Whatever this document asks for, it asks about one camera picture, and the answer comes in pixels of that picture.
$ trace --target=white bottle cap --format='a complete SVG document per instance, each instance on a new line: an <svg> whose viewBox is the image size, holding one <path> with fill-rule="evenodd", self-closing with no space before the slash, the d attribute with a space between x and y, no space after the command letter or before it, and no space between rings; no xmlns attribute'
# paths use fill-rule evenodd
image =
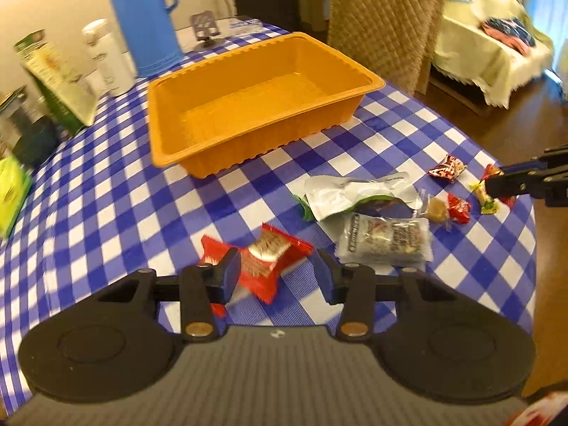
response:
<svg viewBox="0 0 568 426"><path fill-rule="evenodd" d="M106 19L99 19L86 25L82 32L84 42L89 46L94 46L102 37L108 35L110 31Z"/></svg>

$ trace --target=blue thermos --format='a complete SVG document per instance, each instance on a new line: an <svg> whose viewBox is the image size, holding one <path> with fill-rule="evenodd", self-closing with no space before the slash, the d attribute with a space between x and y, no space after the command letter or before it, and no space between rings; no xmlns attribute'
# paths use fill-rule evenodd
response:
<svg viewBox="0 0 568 426"><path fill-rule="evenodd" d="M170 13L178 0L111 0L138 76L166 72L184 58Z"/></svg>

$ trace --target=orange tray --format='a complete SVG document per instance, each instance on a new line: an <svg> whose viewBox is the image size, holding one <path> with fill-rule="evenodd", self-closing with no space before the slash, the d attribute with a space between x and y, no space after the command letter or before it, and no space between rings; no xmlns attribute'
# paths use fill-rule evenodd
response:
<svg viewBox="0 0 568 426"><path fill-rule="evenodd" d="M152 160L204 178L347 121L383 86L303 33L239 48L151 82Z"/></svg>

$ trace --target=table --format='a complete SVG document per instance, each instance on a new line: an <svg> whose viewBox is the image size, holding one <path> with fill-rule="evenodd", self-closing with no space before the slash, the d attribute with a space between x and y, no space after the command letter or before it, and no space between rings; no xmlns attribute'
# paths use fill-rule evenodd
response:
<svg viewBox="0 0 568 426"><path fill-rule="evenodd" d="M267 26L262 34L231 38L214 53L192 54L184 65L283 33ZM433 195L450 190L467 197L470 224L450 232L431 227L434 261L427 272L530 332L536 278L532 202L522 196L512 212L502 206L495 216L480 216L467 185L492 157L419 102L386 86L367 95L342 126L200 180L180 166L152 165L147 86L143 79L124 96L101 99L95 124L38 169L15 233L0 247L0 390L8 413L31 395L16 359L31 327L139 267L170 275L196 263L204 234L245 246L268 222L333 251L328 225L303 221L291 197L309 175L373 179L407 171L415 186ZM468 169L444 189L425 170L446 152ZM237 289L227 323L327 324L333 331L341 308L325 303L307 261L280 279L270 306ZM376 331L388 328L396 319L394 304L377 304L376 317ZM159 320L179 331L179 304L164 305Z"/></svg>

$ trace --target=quilted chair cover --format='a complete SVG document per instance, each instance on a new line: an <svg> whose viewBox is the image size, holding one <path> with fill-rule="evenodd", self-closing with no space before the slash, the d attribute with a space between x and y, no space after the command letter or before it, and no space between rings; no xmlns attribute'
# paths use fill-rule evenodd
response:
<svg viewBox="0 0 568 426"><path fill-rule="evenodd" d="M328 44L413 95L428 86L445 0L331 0Z"/></svg>

